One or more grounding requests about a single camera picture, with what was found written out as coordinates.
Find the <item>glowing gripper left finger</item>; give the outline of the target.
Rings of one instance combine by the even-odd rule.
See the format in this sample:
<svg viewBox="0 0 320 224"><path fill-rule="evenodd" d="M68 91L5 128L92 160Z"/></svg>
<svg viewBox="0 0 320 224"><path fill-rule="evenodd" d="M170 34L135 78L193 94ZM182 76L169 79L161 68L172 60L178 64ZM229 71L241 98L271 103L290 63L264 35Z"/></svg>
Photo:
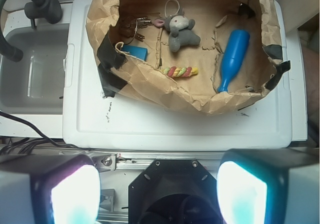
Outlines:
<svg viewBox="0 0 320 224"><path fill-rule="evenodd" d="M85 155L0 157L2 224L94 224L101 181Z"/></svg>

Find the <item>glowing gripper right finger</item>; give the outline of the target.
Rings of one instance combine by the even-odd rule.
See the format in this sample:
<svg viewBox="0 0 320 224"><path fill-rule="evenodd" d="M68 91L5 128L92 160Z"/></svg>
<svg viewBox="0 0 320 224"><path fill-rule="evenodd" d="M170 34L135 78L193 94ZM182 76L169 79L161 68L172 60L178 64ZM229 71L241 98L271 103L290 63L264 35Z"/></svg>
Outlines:
<svg viewBox="0 0 320 224"><path fill-rule="evenodd" d="M228 224L318 224L319 148L230 149L217 172Z"/></svg>

